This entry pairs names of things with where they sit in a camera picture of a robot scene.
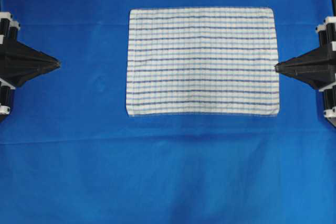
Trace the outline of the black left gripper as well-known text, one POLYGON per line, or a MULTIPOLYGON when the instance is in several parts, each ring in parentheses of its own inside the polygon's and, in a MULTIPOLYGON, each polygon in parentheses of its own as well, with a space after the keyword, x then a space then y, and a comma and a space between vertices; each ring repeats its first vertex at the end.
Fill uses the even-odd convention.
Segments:
POLYGON ((61 67, 58 59, 17 41, 20 24, 13 20, 10 12, 1 12, 1 115, 10 115, 13 108, 16 87, 21 87, 27 81, 50 73, 61 67), (11 66, 43 66, 35 70, 16 74, 13 77, 11 66))

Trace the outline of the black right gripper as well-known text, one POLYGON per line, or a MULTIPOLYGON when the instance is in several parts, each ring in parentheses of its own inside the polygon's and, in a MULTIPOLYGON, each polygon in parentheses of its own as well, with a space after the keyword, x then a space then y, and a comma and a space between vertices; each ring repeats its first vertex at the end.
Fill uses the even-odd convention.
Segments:
POLYGON ((323 116, 335 117, 335 16, 316 27, 318 48, 275 65, 275 71, 308 84, 323 94, 323 116), (327 68, 289 68, 326 65, 327 68))

